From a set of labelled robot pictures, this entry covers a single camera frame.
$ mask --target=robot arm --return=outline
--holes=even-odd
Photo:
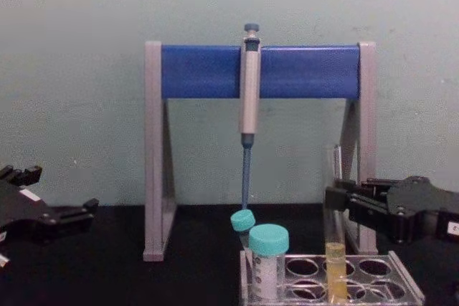
[[[428,178],[338,180],[326,189],[325,207],[349,210],[349,219],[410,243],[425,236],[459,242],[459,193],[435,188]]]
[[[0,170],[0,244],[16,239],[43,243],[90,228],[99,201],[91,199],[81,207],[56,211],[23,187],[37,183],[41,174],[39,166]],[[0,267],[7,262],[0,255]]]

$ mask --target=yellow liquid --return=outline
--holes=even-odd
[[[328,302],[341,304],[347,302],[346,247],[342,243],[326,243]]]

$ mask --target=pipette holder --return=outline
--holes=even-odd
[[[329,306],[323,255],[285,258],[285,298],[262,301],[251,291],[252,275],[240,252],[240,306]],[[425,297],[394,252],[387,256],[346,256],[346,283],[352,306],[422,306]]]
[[[261,98],[343,98],[343,178],[357,153],[357,180],[375,177],[375,46],[263,47]],[[239,46],[145,48],[145,251],[163,261],[176,203],[167,113],[170,98],[239,98]],[[374,231],[348,221],[355,252],[376,254]]]

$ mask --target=wall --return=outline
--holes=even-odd
[[[459,0],[0,0],[0,163],[44,166],[52,204],[143,203],[143,43],[374,40],[378,176],[459,190]],[[234,203],[236,100],[172,101],[179,202]],[[342,101],[263,100],[252,201],[316,202]]]

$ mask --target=teal cap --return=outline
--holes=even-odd
[[[264,224],[252,227],[249,248],[263,256],[277,256],[288,250],[288,231],[279,225]]]
[[[255,225],[255,217],[251,210],[243,209],[231,215],[231,225],[236,232],[247,231]]]

